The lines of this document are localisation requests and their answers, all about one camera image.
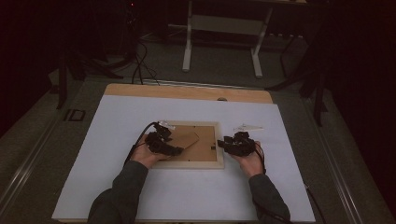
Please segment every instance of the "metal frame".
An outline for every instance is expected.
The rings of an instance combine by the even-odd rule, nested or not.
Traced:
[[[260,65],[259,51],[262,47],[265,32],[268,27],[268,22],[271,19],[273,9],[270,7],[267,10],[264,21],[240,20],[232,18],[221,18],[213,16],[202,16],[192,14],[192,1],[189,1],[189,12],[187,18],[187,41],[186,49],[184,50],[184,60],[182,70],[184,72],[190,71],[191,64],[191,33],[192,29],[206,30],[232,34],[242,35],[257,35],[258,41],[254,48],[251,49],[251,59],[253,61],[254,73],[257,78],[262,77],[262,67]]]

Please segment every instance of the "person's right hand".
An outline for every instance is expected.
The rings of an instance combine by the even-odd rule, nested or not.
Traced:
[[[138,147],[134,150],[134,154],[132,154],[130,160],[138,161],[150,169],[155,164],[155,162],[166,160],[170,158],[170,156],[151,152],[149,150],[149,146],[145,143],[146,138],[147,135],[144,134],[138,143]]]
[[[262,159],[256,152],[252,152],[246,157],[238,157],[230,154],[231,157],[239,162],[239,166],[248,178],[263,173],[264,167],[262,160],[264,160],[264,155],[262,154],[262,149],[260,148],[260,142],[256,142],[256,150],[259,151]]]

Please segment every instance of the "wooden picture frame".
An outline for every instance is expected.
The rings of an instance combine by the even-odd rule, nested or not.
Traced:
[[[218,122],[168,120],[176,126],[167,144],[174,147],[186,147],[179,156],[166,161],[158,161],[156,169],[223,169],[223,149],[218,146],[222,139]]]

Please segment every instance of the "gray floor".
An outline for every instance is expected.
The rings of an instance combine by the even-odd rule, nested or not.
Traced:
[[[262,79],[253,75],[248,49],[194,46],[191,70],[184,73],[181,71],[184,46],[172,42],[144,43],[148,47],[145,62],[155,70],[162,85],[183,82],[263,90],[284,80],[278,56],[286,41],[281,38],[266,38],[263,43]],[[288,51],[285,56],[288,71],[299,62],[305,47],[304,41],[299,40]],[[143,56],[143,48],[139,48],[139,54]],[[19,167],[29,153],[41,148],[36,151],[37,160],[30,165],[34,169],[26,173],[23,188],[11,197],[1,223],[58,223],[50,217],[106,85],[131,82],[134,68],[135,64],[118,72],[125,76],[123,80],[90,75],[84,82],[70,81],[70,95],[63,110],[55,109],[57,96],[48,93],[0,139],[0,192],[6,192],[14,174],[21,173]],[[148,70],[143,69],[143,73],[149,77]],[[145,80],[145,84],[155,81]],[[331,93],[325,92],[328,111],[322,113],[323,127],[319,128],[312,118],[312,102],[299,97],[299,86],[297,83],[271,93],[280,108],[304,182],[310,186],[327,223],[395,223]],[[69,108],[85,110],[86,118],[82,122],[63,121]],[[323,223],[312,200],[311,203],[316,223]]]

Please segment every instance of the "black cable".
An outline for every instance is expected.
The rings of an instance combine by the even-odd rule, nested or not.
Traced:
[[[147,53],[148,53],[148,48],[147,48],[147,46],[146,46],[145,44],[143,44],[141,41],[139,41],[139,44],[140,44],[141,46],[143,46],[143,48],[145,48],[145,57],[146,57],[146,55],[147,55]],[[157,82],[157,84],[160,86],[160,83],[158,82],[158,80],[157,80],[157,78],[156,78],[157,72],[155,72],[153,69],[149,68],[149,67],[146,65],[146,63],[143,61],[143,59],[142,59],[142,61],[141,61],[141,64],[143,64],[143,66],[146,68],[146,70],[148,71],[148,73],[149,73],[149,75],[151,76],[151,78],[154,79],[154,80]]]
[[[124,164],[123,164],[124,166],[125,166],[126,162],[127,162],[129,159],[131,159],[132,154],[134,154],[134,150],[135,150],[137,147],[140,146],[140,145],[138,145],[138,144],[139,144],[140,140],[142,139],[143,134],[145,134],[145,132],[148,130],[149,127],[151,127],[152,125],[157,124],[157,123],[158,123],[158,122],[151,122],[151,123],[145,128],[145,130],[143,130],[143,132],[139,135],[139,137],[137,138],[136,142],[134,143],[134,145],[132,146],[131,150],[129,151],[128,156],[127,156],[126,159],[125,159],[125,162],[124,162]]]
[[[140,143],[139,145],[136,146],[136,148],[138,148],[138,147],[140,147],[140,146],[143,146],[143,145],[145,145],[145,144],[146,144],[146,142]]]
[[[314,201],[314,204],[315,204],[315,206],[317,207],[317,209],[319,211],[320,217],[323,220],[323,224],[326,224],[326,219],[324,219],[323,213],[322,213],[322,211],[321,211],[321,209],[319,207],[319,204],[318,204],[317,200],[314,197],[314,194],[312,194],[312,192],[309,189],[308,185],[306,185],[305,183],[304,183],[304,185],[305,185],[306,192],[308,192],[309,196],[311,197],[312,201]]]
[[[148,71],[148,73],[149,73],[149,75],[150,75],[150,77],[143,77],[143,79],[146,79],[146,78],[148,78],[148,79],[154,79],[155,82],[157,82],[157,84],[158,84],[159,86],[161,86],[161,85],[160,85],[160,82],[159,82],[158,79],[156,78],[157,72],[156,72],[154,69],[149,68],[149,67],[146,65],[145,62],[142,62],[142,64],[143,64],[143,66],[146,68],[146,70]]]
[[[134,84],[134,77],[136,76],[136,73],[139,72],[140,82],[141,82],[141,84],[143,85],[142,73],[141,73],[142,71],[141,71],[140,66],[141,66],[142,62],[145,60],[145,58],[146,58],[146,56],[147,56],[147,54],[148,54],[148,49],[147,49],[147,47],[146,47],[144,44],[142,44],[140,41],[138,41],[137,43],[140,44],[140,45],[142,45],[142,46],[145,48],[145,54],[143,55],[143,57],[142,57],[141,60],[139,61],[139,59],[138,59],[139,56],[138,56],[138,54],[136,53],[137,67],[136,67],[136,69],[134,70],[134,74],[132,75],[132,84]]]
[[[137,1],[126,1],[125,2],[125,11],[126,14],[128,16],[128,28],[129,28],[129,32],[127,33],[129,35],[129,40],[130,40],[130,44],[131,46],[134,46],[134,42],[135,43],[139,43],[138,40],[136,40],[134,38],[134,34],[136,35],[136,33],[139,33],[139,22],[141,19],[141,8],[140,8],[140,4],[142,2],[137,2]],[[146,52],[145,52],[145,56],[142,58],[141,61],[139,61],[138,59],[138,54],[137,52],[135,53],[135,58],[136,58],[136,62],[137,62],[137,67],[134,70],[133,76],[132,76],[132,84],[134,84],[134,78],[136,76],[136,73],[139,72],[139,76],[141,77],[141,69],[140,69],[140,65],[143,62],[144,58],[146,57]]]
[[[262,150],[262,147],[257,143],[257,142],[254,142],[259,148],[260,148],[260,150],[262,151],[262,155],[260,154],[260,152],[255,148],[254,150],[256,151],[256,153],[257,153],[257,155],[259,155],[259,157],[260,157],[260,160],[262,160],[262,165],[264,165],[264,151]]]

